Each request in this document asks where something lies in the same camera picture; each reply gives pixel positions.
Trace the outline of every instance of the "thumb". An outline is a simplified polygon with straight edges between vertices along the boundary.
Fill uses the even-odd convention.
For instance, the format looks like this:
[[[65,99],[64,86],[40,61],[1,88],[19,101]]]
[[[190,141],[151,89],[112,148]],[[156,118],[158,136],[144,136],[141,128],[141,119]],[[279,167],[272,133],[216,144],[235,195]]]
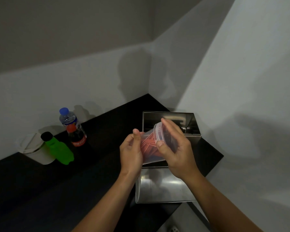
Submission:
[[[168,145],[164,141],[158,141],[156,143],[156,146],[167,162],[171,161],[174,158],[174,152],[170,149],[170,147],[168,147]]]
[[[141,134],[138,129],[133,130],[133,144],[132,144],[132,149],[136,151],[141,150]]]

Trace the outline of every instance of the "person's right hand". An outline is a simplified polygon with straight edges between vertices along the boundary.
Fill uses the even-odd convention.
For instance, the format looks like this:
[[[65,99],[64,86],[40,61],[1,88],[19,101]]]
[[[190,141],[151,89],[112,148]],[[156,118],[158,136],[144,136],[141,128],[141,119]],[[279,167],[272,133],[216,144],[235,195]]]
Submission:
[[[171,173],[183,181],[192,174],[201,174],[194,160],[191,143],[173,121],[161,119],[166,129],[177,140],[178,148],[174,153],[164,141],[157,142],[157,148],[169,165]]]

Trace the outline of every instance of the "forearm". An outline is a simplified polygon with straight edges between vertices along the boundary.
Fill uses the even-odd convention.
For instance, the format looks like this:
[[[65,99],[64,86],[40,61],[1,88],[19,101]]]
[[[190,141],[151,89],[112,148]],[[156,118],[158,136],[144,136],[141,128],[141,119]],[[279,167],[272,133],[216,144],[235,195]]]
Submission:
[[[75,227],[73,232],[113,231],[134,183],[133,177],[120,174],[114,185]]]
[[[200,173],[184,180],[217,232],[262,231]]]

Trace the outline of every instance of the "bottle label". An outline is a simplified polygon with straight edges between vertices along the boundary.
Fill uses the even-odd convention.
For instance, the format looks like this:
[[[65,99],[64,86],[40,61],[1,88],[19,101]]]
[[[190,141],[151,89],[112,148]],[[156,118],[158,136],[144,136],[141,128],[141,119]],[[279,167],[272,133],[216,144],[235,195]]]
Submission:
[[[63,126],[68,126],[68,125],[71,125],[71,124],[74,124],[77,128],[80,128],[80,126],[81,126],[81,124],[79,123],[77,118],[75,118],[74,121],[72,121],[70,123],[63,124]]]
[[[86,142],[86,136],[84,135],[84,137],[80,141],[78,141],[78,142],[72,142],[72,144],[75,147],[80,147],[80,146],[84,145],[85,142]]]

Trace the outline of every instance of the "person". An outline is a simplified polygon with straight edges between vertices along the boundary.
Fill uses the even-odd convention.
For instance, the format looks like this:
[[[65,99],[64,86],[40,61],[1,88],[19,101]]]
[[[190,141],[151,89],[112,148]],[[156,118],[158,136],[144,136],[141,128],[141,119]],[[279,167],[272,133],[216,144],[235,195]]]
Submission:
[[[191,143],[171,120],[161,119],[177,140],[174,153],[163,142],[157,142],[159,152],[166,159],[172,174],[189,187],[205,213],[211,228],[217,232],[262,232],[230,200],[218,191],[198,170]],[[113,231],[124,209],[128,195],[141,173],[143,157],[140,150],[141,134],[137,129],[120,145],[121,171],[118,179],[98,204],[81,220],[73,232]]]

